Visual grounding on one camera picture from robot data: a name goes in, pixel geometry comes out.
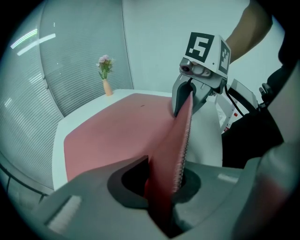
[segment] pink cloth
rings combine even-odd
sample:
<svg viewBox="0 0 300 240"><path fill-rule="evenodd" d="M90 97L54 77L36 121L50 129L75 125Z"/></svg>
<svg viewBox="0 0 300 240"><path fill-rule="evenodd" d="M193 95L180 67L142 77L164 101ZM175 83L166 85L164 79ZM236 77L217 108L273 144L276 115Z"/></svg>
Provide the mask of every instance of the pink cloth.
<svg viewBox="0 0 300 240"><path fill-rule="evenodd" d="M181 187L192 110L193 92L186 99L173 121L172 128L149 161L149 178L145 185L149 214L167 235L171 221L172 195Z"/></svg>
<svg viewBox="0 0 300 240"><path fill-rule="evenodd" d="M67 179L153 150L174 121L171 98L132 94L103 109L64 141Z"/></svg>

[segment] white table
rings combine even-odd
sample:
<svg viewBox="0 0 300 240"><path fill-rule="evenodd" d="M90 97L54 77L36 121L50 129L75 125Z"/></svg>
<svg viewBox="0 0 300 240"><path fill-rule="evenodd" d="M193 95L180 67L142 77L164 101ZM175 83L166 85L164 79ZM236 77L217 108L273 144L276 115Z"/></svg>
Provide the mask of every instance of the white table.
<svg viewBox="0 0 300 240"><path fill-rule="evenodd" d="M100 96L76 109L67 117L59 121L52 152L52 178L54 190L68 182L64 155L64 140L75 128L90 117L111 104L133 94L150 94L171 97L171 93L146 90L115 90L113 95ZM187 160L207 165L222 166L222 142L220 124L216 106L213 100L208 102L193 115Z"/></svg>

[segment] pink flower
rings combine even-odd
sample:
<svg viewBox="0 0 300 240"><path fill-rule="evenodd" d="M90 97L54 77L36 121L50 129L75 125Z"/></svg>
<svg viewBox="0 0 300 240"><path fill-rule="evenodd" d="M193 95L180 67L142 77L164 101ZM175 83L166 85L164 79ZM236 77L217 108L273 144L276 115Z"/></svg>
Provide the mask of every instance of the pink flower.
<svg viewBox="0 0 300 240"><path fill-rule="evenodd" d="M104 63L105 61L109 60L108 55L103 55L101 58L99 58L99 63Z"/></svg>

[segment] glass wall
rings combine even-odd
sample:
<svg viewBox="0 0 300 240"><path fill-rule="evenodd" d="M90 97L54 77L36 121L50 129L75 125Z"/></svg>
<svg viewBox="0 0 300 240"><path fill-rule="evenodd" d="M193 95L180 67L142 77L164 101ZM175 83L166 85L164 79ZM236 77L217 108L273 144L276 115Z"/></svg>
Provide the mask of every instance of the glass wall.
<svg viewBox="0 0 300 240"><path fill-rule="evenodd" d="M104 94L104 54L115 59L112 89L132 89L121 0L45 1L11 39L0 63L0 152L34 182L53 188L56 127Z"/></svg>

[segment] orange vase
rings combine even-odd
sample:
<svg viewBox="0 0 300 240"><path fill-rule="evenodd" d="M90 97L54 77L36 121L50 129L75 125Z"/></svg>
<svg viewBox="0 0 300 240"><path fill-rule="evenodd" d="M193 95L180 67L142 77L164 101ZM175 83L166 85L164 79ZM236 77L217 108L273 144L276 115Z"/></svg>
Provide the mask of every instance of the orange vase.
<svg viewBox="0 0 300 240"><path fill-rule="evenodd" d="M102 82L103 82L103 88L104 88L106 95L107 96L112 95L113 91L112 91L111 86L109 85L107 79L103 79Z"/></svg>

